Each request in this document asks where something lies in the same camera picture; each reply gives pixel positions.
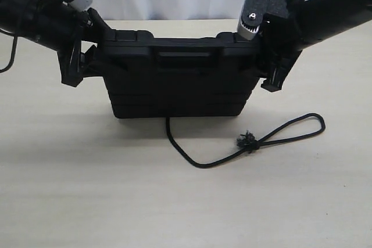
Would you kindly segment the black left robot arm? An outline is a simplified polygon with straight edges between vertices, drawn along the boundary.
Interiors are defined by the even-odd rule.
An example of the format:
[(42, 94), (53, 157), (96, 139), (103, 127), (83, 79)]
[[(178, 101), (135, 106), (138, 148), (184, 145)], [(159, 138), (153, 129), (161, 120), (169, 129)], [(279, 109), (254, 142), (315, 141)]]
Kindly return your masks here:
[(13, 66), (19, 38), (56, 51), (62, 84), (76, 87), (100, 77), (96, 44), (110, 27), (91, 7), (92, 0), (1, 0), (1, 33), (12, 37), (5, 73)]

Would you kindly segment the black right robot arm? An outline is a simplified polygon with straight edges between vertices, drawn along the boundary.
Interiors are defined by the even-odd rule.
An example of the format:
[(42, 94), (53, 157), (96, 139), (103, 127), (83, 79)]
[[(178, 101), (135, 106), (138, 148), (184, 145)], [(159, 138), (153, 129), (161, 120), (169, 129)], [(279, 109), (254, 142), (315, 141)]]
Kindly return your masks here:
[(290, 0), (287, 8), (288, 19), (263, 27), (261, 87), (269, 92), (281, 90), (304, 49), (371, 21), (371, 0)]

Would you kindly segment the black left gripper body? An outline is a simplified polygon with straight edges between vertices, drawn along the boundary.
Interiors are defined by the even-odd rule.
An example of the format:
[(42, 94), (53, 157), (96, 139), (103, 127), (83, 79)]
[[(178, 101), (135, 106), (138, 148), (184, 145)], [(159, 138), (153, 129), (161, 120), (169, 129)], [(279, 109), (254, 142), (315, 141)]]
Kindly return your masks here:
[(72, 39), (57, 51), (61, 82), (71, 87), (77, 87), (86, 77), (99, 76), (93, 64), (95, 56), (99, 56), (100, 51), (97, 46), (92, 45), (83, 52), (82, 42), (100, 44), (105, 38), (105, 33), (111, 30), (93, 8), (76, 14), (76, 19)]

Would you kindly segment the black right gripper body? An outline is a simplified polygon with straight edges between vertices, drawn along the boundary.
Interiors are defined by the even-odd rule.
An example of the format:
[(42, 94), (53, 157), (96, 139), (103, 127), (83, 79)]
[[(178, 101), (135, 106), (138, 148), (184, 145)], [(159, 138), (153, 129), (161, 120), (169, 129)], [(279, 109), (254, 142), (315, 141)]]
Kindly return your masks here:
[(301, 51), (294, 46), (299, 35), (295, 16), (257, 13), (259, 21), (259, 54), (255, 66), (263, 79), (261, 87), (267, 91), (282, 90), (283, 83)]

